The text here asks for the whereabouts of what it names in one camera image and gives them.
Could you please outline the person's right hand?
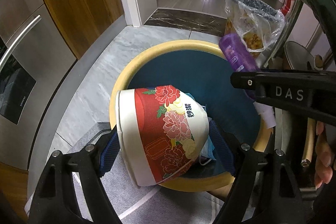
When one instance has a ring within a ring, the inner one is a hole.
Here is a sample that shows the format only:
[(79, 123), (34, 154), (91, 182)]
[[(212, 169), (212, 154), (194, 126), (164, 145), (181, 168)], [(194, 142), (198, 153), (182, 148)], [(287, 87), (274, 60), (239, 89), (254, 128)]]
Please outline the person's right hand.
[(315, 161), (314, 185), (318, 189), (322, 184), (328, 184), (335, 170), (335, 153), (327, 142), (325, 124), (318, 121), (315, 133), (318, 136), (315, 146), (317, 159)]

